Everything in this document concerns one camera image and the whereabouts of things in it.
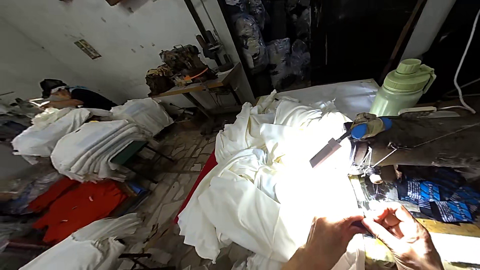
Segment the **industrial sewing machine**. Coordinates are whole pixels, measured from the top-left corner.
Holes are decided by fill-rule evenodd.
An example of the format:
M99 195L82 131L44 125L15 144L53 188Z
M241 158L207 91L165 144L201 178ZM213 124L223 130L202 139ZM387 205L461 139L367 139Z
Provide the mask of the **industrial sewing machine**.
M392 122L388 130L360 140L349 137L351 174L379 176L380 167L388 165L480 168L479 116L388 118ZM379 177L370 179L379 181Z

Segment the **stone floor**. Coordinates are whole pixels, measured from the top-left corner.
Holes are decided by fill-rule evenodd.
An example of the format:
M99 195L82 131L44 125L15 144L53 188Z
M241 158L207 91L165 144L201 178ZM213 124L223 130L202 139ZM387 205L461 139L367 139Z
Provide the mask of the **stone floor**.
M149 267L174 266L178 270L190 269L230 270L238 259L245 259L250 252L236 244L222 249L217 263L200 258L194 247L183 243L179 236L180 229L173 223L185 197L191 190L205 162L215 148L215 138L212 135L201 135L199 129L185 129L173 126L162 132L150 145L161 153L172 157L172 163L165 158L159 158L153 151L144 149L140 156L149 159L143 165L143 173L153 175L157 184L141 180L144 186L152 191L137 208L144 217L145 234L149 234L143 243L137 243L127 248L126 252L151 253L150 259L141 261ZM133 263L124 259L119 270L132 267Z

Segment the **white rope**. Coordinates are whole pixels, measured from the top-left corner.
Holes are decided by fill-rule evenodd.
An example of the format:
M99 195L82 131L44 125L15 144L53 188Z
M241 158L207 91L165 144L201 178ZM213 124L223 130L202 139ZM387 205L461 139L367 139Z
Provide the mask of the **white rope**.
M455 72L455 77L453 78L453 84L455 85L455 88L458 91L458 98L460 99L460 102L471 113L476 113L476 112L469 105L467 105L465 103L465 101L463 100L462 90L460 89L460 86L458 86L458 83L456 82L456 79L458 77L458 73L460 72L460 68L462 68L463 60L465 59L465 56L467 55L467 51L468 51L468 48L470 47L470 43L472 42L473 34L475 33L475 28L477 27L477 21L479 20L479 15L480 15L480 9L477 12L477 16L475 17L475 21L473 22L472 32L470 33L470 38L468 39L467 47L465 47L465 51L463 52L462 59L460 60L460 64L458 64L458 68L456 69L456 72Z

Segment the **woman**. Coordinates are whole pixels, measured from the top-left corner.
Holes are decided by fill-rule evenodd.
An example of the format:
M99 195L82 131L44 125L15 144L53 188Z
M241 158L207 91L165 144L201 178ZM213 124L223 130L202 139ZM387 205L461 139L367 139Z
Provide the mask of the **woman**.
M68 86L61 80L45 79L40 82L43 89L42 97L55 97L57 100L50 101L42 108L66 108L82 106L83 108L95 108L110 110L116 104L106 97L88 90L83 86Z

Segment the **hand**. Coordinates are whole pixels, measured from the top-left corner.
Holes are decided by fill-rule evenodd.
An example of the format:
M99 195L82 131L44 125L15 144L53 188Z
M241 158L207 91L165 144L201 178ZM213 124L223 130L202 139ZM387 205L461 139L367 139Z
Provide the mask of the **hand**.
M298 248L282 270L328 270L347 250L347 245L357 233L366 230L352 225L363 215L340 218L313 219L307 243Z
M443 269L427 229L397 202L362 220L363 225L394 255L398 269Z
M42 109L46 109L46 108L52 108L54 104L52 104L52 101L50 101L49 103L46 103L46 104L43 104L42 106L40 106L40 108Z

